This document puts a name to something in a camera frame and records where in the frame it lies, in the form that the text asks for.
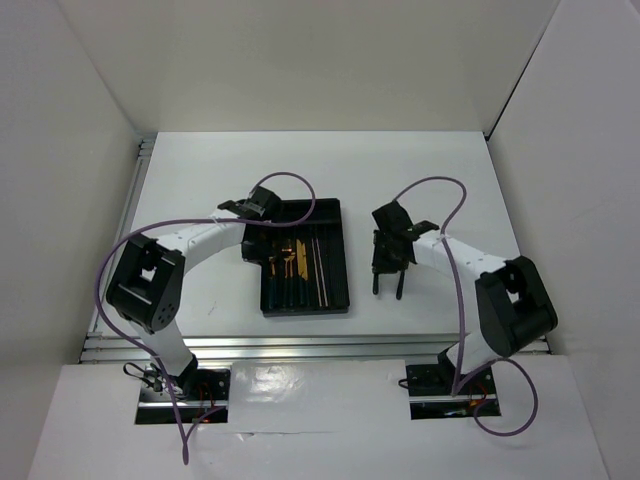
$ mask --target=purple cable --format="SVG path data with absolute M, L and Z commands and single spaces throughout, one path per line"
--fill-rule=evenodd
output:
M 395 196 L 394 200 L 398 200 L 402 195 L 407 193 L 412 188 L 417 187 L 422 183 L 430 182 L 432 180 L 440 180 L 444 182 L 455 183 L 462 190 L 462 197 L 460 198 L 458 205 L 456 205 L 456 208 L 454 208 L 451 211 L 449 216 L 445 219 L 444 223 L 442 224 L 442 227 L 440 228 L 440 232 L 442 233 L 442 246 L 447 252 L 447 258 L 449 259 L 449 264 L 451 265 L 451 272 L 453 273 L 453 283 L 456 286 L 456 298 L 458 300 L 458 328 L 460 330 L 460 346 L 458 347 L 458 358 L 456 359 L 456 369 L 455 369 L 455 373 L 453 374 L 453 388 L 451 389 L 451 394 L 457 395 L 458 392 L 460 391 L 460 388 L 458 387 L 458 382 L 460 382 L 460 371 L 462 370 L 462 358 L 464 357 L 464 338 L 466 337 L 467 332 L 466 332 L 466 326 L 465 326 L 464 301 L 462 296 L 462 282 L 460 281 L 460 272 L 458 271 L 458 267 L 453 258 L 453 253 L 451 252 L 451 248 L 449 247 L 449 242 L 447 242 L 447 237 L 445 235 L 447 233 L 447 227 L 449 226 L 449 223 L 451 222 L 451 220 L 453 220 L 453 217 L 457 215 L 457 213 L 462 208 L 462 205 L 464 205 L 464 202 L 467 200 L 467 187 L 465 187 L 464 183 L 462 183 L 460 180 L 457 180 L 452 177 L 445 177 L 445 176 L 425 177 L 413 182 L 407 188 L 402 190 L 398 195 Z
M 296 220 L 294 222 L 287 222 L 287 223 L 270 223 L 270 222 L 263 222 L 263 221 L 258 221 L 258 220 L 244 220 L 244 219 L 241 219 L 241 218 L 218 218 L 218 219 L 213 219 L 213 218 L 184 218 L 184 219 L 177 219 L 177 220 L 165 220 L 165 221 L 162 221 L 162 222 L 157 222 L 157 223 L 153 223 L 151 225 L 147 225 L 146 227 L 139 228 L 139 229 L 134 230 L 133 232 L 125 235 L 124 237 L 122 237 L 111 248 L 109 253 L 107 253 L 107 255 L 102 260 L 100 266 L 98 267 L 98 273 L 96 275 L 96 280 L 95 280 L 95 284 L 94 284 L 94 288 L 93 288 L 93 301 L 96 304 L 96 308 L 98 309 L 98 314 L 100 315 L 100 317 L 102 317 L 104 322 L 107 324 L 107 326 L 111 330 L 113 330 L 117 335 L 119 335 L 123 339 L 127 340 L 129 343 L 131 343 L 131 344 L 135 345 L 136 347 L 142 349 L 143 351 L 147 352 L 151 356 L 151 358 L 153 358 L 156 361 L 156 363 L 158 364 L 158 368 L 162 372 L 162 376 L 164 377 L 165 381 L 167 382 L 167 390 L 169 391 L 169 397 L 171 398 L 171 406 L 173 408 L 173 415 L 175 416 L 176 424 L 178 425 L 178 430 L 180 432 L 180 438 L 182 439 L 182 461 L 184 462 L 185 465 L 189 464 L 189 446 L 188 446 L 187 442 L 189 440 L 189 436 L 191 435 L 191 432 L 193 431 L 193 429 L 196 427 L 196 425 L 201 420 L 203 420 L 208 415 L 214 413 L 216 411 L 216 409 L 209 410 L 207 413 L 205 413 L 204 415 L 202 415 L 201 417 L 196 419 L 195 423 L 191 426 L 191 429 L 189 430 L 189 432 L 185 433 L 184 425 L 182 424 L 182 420 L 180 418 L 180 409 L 178 408 L 178 403 L 177 403 L 176 395 L 175 395 L 174 388 L 173 388 L 173 382 L 171 381 L 171 376 L 167 372 L 167 369 L 165 368 L 164 363 L 162 362 L 160 357 L 158 357 L 158 354 L 155 351 L 153 351 L 153 349 L 147 347 L 144 343 L 136 340 L 135 338 L 131 337 L 130 335 L 127 335 L 125 332 L 123 332 L 118 327 L 116 327 L 113 324 L 113 322 L 109 319 L 109 317 L 107 315 L 107 312 L 105 311 L 105 309 L 104 309 L 104 307 L 102 305 L 102 299 L 100 298 L 100 285 L 102 283 L 102 277 L 104 276 L 104 272 L 107 269 L 107 265 L 109 264 L 109 260 L 111 260 L 111 257 L 113 257 L 116 254 L 116 252 L 118 251 L 118 249 L 122 245 L 124 245 L 126 242 L 128 242 L 135 235 L 138 235 L 139 233 L 144 233 L 144 232 L 147 232 L 149 230 L 156 229 L 156 228 L 166 227 L 168 225 L 202 224 L 202 223 L 214 223 L 214 224 L 220 224 L 220 223 L 243 223 L 245 225 L 257 225 L 257 226 L 263 226 L 263 227 L 285 228 L 285 227 L 294 227 L 296 225 L 299 225 L 299 224 L 303 223 L 305 220 L 307 220 L 311 216 L 311 213 L 313 212 L 313 209 L 316 206 L 316 193 L 313 190 L 313 187 L 311 186 L 311 184 L 305 178 L 301 177 L 298 174 L 291 173 L 291 172 L 275 172 L 275 173 L 267 175 L 266 177 L 261 179 L 258 183 L 256 183 L 256 185 L 251 189 L 251 191 L 255 190 L 258 186 L 262 185 L 266 180 L 268 180 L 268 179 L 270 179 L 272 177 L 277 177 L 277 176 L 286 176 L 286 177 L 297 178 L 302 183 L 304 183 L 307 186 L 307 188 L 309 189 L 309 192 L 311 193 L 311 205 L 309 206 L 309 210 L 307 211 L 307 213 L 305 213 L 302 216 L 302 218 L 300 218 L 300 219 L 298 219 L 298 220 Z
M 440 229 L 440 232 L 442 233 L 442 246 L 444 247 L 444 250 L 447 253 L 447 258 L 449 259 L 449 264 L 451 265 L 451 272 L 453 273 L 453 283 L 456 286 L 456 297 L 458 300 L 458 323 L 459 323 L 459 330 L 460 330 L 458 357 L 456 358 L 456 368 L 453 375 L 453 386 L 451 388 L 451 395 L 452 396 L 457 395 L 460 392 L 460 390 L 462 390 L 462 388 L 469 381 L 475 378 L 476 375 L 478 375 L 480 372 L 484 371 L 486 368 L 490 367 L 491 365 L 497 362 L 507 362 L 514 365 L 518 370 L 520 370 L 522 375 L 524 375 L 525 380 L 531 387 L 531 393 L 533 394 L 533 410 L 531 411 L 531 415 L 529 416 L 529 419 L 520 428 L 517 428 L 516 430 L 513 430 L 511 432 L 497 432 L 495 430 L 491 430 L 488 427 L 484 426 L 482 423 L 480 423 L 480 419 L 478 418 L 480 409 L 484 408 L 488 402 L 483 402 L 479 404 L 473 410 L 473 419 L 482 430 L 484 430 L 487 433 L 490 433 L 491 435 L 495 435 L 497 437 L 512 437 L 515 435 L 519 435 L 520 433 L 524 432 L 527 428 L 531 426 L 536 416 L 538 415 L 538 406 L 539 406 L 538 391 L 536 390 L 536 386 L 534 385 L 533 380 L 531 379 L 529 374 L 525 371 L 525 369 L 522 367 L 522 365 L 520 365 L 514 360 L 511 360 L 510 358 L 499 358 L 497 360 L 487 362 L 484 365 L 476 368 L 475 370 L 472 370 L 467 375 L 465 375 L 462 381 L 460 381 L 460 372 L 462 371 L 462 359 L 464 358 L 464 341 L 467 335 L 465 312 L 464 312 L 464 297 L 462 296 L 462 282 L 460 281 L 460 272 L 458 271 L 458 266 L 456 265 L 455 259 L 453 257 L 453 252 L 451 251 L 451 247 L 449 246 L 449 242 L 447 242 L 447 238 L 445 234 L 447 231 L 447 227 L 449 226 L 449 223 L 451 222 L 451 220 L 453 220 L 453 217 L 455 217 L 456 214 L 460 211 L 460 209 L 462 208 L 462 205 L 467 199 L 467 188 L 460 180 L 457 180 L 452 177 L 446 177 L 446 176 L 425 177 L 413 182 L 411 185 L 406 187 L 398 195 L 395 196 L 394 200 L 398 200 L 402 195 L 407 193 L 413 187 L 431 180 L 441 180 L 445 182 L 455 183 L 462 189 L 462 198 L 460 199 L 460 202 L 458 202 L 458 205 L 456 205 L 456 208 L 454 208 L 453 211 L 446 218 L 446 220 L 442 224 L 442 228 Z
M 529 384 L 529 387 L 531 387 L 531 393 L 533 394 L 533 409 L 531 410 L 531 415 L 529 416 L 527 421 L 524 423 L 524 425 L 522 425 L 519 428 L 516 428 L 515 430 L 512 430 L 511 432 L 497 432 L 495 430 L 491 430 L 490 428 L 480 423 L 480 419 L 478 418 L 480 409 L 486 407 L 489 402 L 495 402 L 495 400 L 491 399 L 489 401 L 484 401 L 478 404 L 478 406 L 473 409 L 473 419 L 476 421 L 476 423 L 482 430 L 484 430 L 487 433 L 490 433 L 491 435 L 495 435 L 496 437 L 514 437 L 516 435 L 520 435 L 522 432 L 524 432 L 527 428 L 531 426 L 533 421 L 536 419 L 536 416 L 538 415 L 538 407 L 540 406 L 540 400 L 538 399 L 538 391 L 536 390 L 536 386 L 534 385 L 533 380 L 531 379 L 531 376 L 529 376 L 529 374 L 522 367 L 522 365 L 520 365 L 515 360 L 511 360 L 510 358 L 498 358 L 496 360 L 492 360 L 476 368 L 475 370 L 470 371 L 468 374 L 466 374 L 464 379 L 460 382 L 459 388 L 464 387 L 468 382 L 473 380 L 479 373 L 483 372 L 486 368 L 498 362 L 506 362 L 515 366 L 518 370 L 520 370 L 525 380 Z

